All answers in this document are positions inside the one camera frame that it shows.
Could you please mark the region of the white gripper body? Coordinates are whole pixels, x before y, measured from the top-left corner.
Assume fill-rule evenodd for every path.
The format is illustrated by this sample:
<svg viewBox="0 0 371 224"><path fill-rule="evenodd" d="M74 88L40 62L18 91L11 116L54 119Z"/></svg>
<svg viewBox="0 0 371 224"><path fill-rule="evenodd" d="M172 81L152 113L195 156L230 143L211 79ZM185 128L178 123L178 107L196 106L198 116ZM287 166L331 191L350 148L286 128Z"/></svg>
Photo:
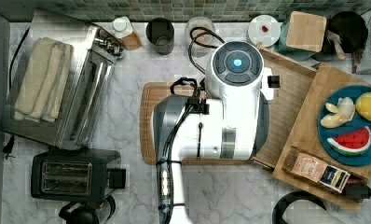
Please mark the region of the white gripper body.
<svg viewBox="0 0 371 224"><path fill-rule="evenodd" d="M279 76L272 74L272 70L268 67L263 68L263 79L261 91L265 98L270 101L274 99L274 91L281 87L281 80Z"/></svg>

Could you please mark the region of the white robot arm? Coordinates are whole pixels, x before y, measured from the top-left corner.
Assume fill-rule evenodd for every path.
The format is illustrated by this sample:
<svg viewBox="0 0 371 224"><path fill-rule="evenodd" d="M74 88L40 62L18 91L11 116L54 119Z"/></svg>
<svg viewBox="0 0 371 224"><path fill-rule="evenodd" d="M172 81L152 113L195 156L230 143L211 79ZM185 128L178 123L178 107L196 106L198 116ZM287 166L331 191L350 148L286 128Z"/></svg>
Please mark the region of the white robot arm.
<svg viewBox="0 0 371 224"><path fill-rule="evenodd" d="M185 159L248 161L266 143L271 70L260 51L229 41L210 58L199 86L193 78L176 82L194 88L190 96L171 93L151 113L156 152L160 224L191 224L182 178Z"/></svg>

